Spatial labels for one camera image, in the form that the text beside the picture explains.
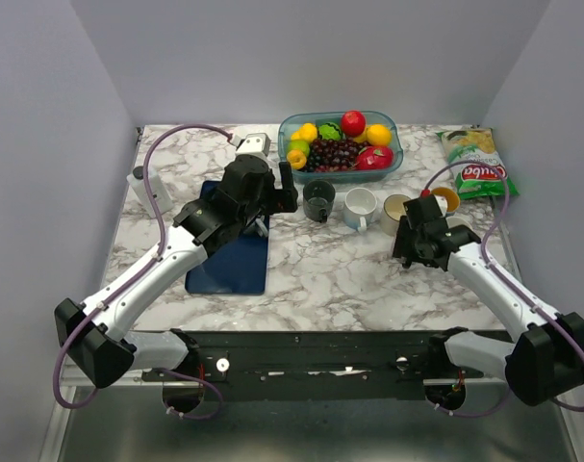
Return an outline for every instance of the white wall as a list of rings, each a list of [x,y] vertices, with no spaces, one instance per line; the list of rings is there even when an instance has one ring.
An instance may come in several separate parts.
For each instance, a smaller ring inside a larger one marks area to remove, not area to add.
[[[584,0],[552,1],[484,122],[521,192],[507,220],[525,283],[584,317]]]
[[[72,0],[140,123],[478,122],[548,0]]]
[[[0,2],[0,462],[38,458],[53,309],[101,276],[133,126],[68,1]]]

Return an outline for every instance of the red apple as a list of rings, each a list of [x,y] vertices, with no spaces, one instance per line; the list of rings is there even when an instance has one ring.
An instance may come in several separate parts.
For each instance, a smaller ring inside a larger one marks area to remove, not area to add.
[[[379,170],[388,168],[394,161],[394,152],[388,146],[365,147],[356,159],[358,170]]]
[[[341,130],[349,138],[355,138],[362,135],[367,126],[367,120],[360,111],[347,111],[341,117]]]

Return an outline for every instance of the marble tabletop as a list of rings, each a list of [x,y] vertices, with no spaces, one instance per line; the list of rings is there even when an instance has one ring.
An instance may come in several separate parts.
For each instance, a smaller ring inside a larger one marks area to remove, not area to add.
[[[265,132],[272,140],[268,160],[278,162],[278,124],[222,125],[238,135]],[[144,129],[136,165],[170,126]],[[160,330],[398,330],[501,328],[477,296],[440,269],[403,269],[389,258],[393,238],[379,228],[383,200],[392,193],[418,196],[432,172],[445,165],[436,132],[460,126],[400,125],[404,149],[401,168],[376,183],[335,185],[334,211],[325,224],[295,214],[270,222],[266,292],[263,295],[190,295],[184,278],[165,291],[138,319],[134,328]],[[164,215],[171,223],[181,207],[199,196],[204,180],[220,179],[234,159],[225,138],[202,130],[180,132],[165,140],[151,165],[160,173],[176,207]],[[445,174],[436,185],[452,186]],[[377,216],[365,234],[346,227],[343,196],[365,186],[379,199]],[[301,200],[301,186],[298,187]],[[457,215],[482,235],[493,220],[488,200],[464,202]],[[148,217],[129,190],[115,236],[106,283],[118,277],[158,239],[155,220]],[[506,256],[499,236],[489,249],[501,264]]]

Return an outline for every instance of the gray floor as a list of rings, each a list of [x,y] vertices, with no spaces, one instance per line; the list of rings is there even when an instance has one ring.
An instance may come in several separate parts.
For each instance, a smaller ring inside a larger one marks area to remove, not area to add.
[[[485,409],[501,392],[476,385],[464,409]],[[167,416],[160,396],[157,387],[101,392],[91,406],[73,411],[61,460],[575,460],[561,414],[551,404],[528,408],[513,399],[489,418],[460,420],[418,401],[244,402],[228,403],[213,421],[194,423]]]

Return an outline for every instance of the bag of chips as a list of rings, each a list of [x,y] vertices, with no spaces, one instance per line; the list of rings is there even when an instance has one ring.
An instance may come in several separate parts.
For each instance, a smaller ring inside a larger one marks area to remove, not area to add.
[[[451,164],[456,161],[479,161],[495,167],[505,177],[511,195],[518,195],[516,187],[501,162],[490,128],[470,128],[441,132],[437,136],[444,146],[445,156]],[[479,165],[462,165],[452,168],[456,189],[461,199],[482,195],[504,195],[501,180],[488,168]]]

